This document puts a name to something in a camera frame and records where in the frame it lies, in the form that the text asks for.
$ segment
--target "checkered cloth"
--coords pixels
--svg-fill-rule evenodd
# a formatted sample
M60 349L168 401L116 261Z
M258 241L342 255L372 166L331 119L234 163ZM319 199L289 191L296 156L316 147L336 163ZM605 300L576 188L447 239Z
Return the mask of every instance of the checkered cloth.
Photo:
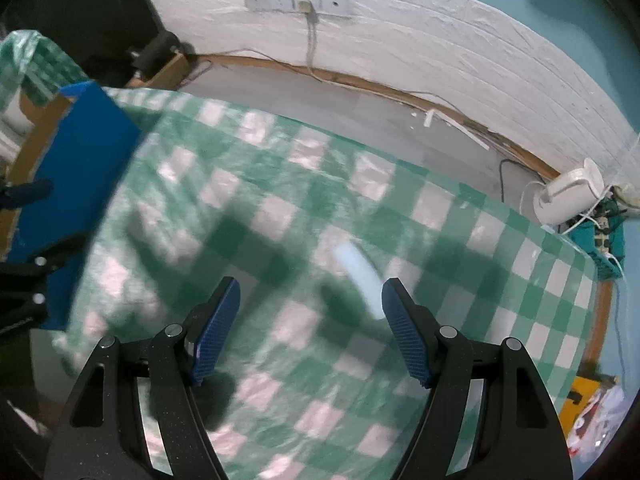
M347 239L440 323L519 338L560 408L595 288L569 241L465 184L290 119L178 92L108 93L147 134L57 345L80 369L106 331L151 336L235 276L241 311L198 390L231 479L387 480L409 443L426 391L334 260ZM480 396L474 383L452 470L468 459ZM169 471L153 417L145 427Z
M53 41L36 30L14 30L0 43L0 112L22 88L36 106L58 88L88 77Z

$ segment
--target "white wall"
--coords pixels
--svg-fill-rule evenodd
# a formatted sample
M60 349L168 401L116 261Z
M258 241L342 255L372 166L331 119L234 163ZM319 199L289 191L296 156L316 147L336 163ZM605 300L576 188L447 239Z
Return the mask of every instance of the white wall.
M199 53L254 48L304 64L302 15L248 12L243 0L152 0ZM436 94L566 170L591 156L613 176L634 138L613 101L545 38L477 0L352 0L321 16L315 65ZM629 174L640 184L640 168Z

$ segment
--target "yellow object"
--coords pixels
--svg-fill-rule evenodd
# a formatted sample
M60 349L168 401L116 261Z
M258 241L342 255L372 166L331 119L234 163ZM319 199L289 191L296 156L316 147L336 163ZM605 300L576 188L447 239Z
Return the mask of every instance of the yellow object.
M567 399L558 417L565 437L569 435L569 431L571 431L571 428L574 426L575 419L578 418L578 415L580 415L586 407L591 396L598 389L598 386L600 386L600 381L578 376L575 377L569 395L567 395Z
M303 14L309 14L314 9L313 4L308 0L298 2L298 10Z

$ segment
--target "screw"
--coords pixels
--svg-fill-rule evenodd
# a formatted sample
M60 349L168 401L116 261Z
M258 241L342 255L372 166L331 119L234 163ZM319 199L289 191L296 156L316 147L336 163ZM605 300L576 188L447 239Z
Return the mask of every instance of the screw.
M116 338L114 338L114 336L106 335L102 339L100 339L100 341L98 341L98 345L100 345L100 348L109 348L115 342Z
M507 346L511 348L511 350L520 350L522 348L522 343L518 341L514 337L510 337L507 339Z
M458 331L452 326L445 325L440 327L440 335L447 339L453 339L458 335Z
M164 333L169 337L176 337L177 335L180 335L182 333L182 326L178 325L177 323L173 323L165 327Z

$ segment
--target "floor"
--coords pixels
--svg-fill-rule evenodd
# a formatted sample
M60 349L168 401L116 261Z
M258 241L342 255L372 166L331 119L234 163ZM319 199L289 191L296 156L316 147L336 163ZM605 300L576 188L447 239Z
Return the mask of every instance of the floor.
M249 66L216 65L183 91L323 128L500 198L498 164L502 154L484 149L439 118L434 118L431 127L424 127L425 113L407 105L306 75ZM517 210L524 186L534 178L513 164L505 164L505 202ZM533 191L529 187L527 196ZM523 213L535 221L529 203L526 200Z

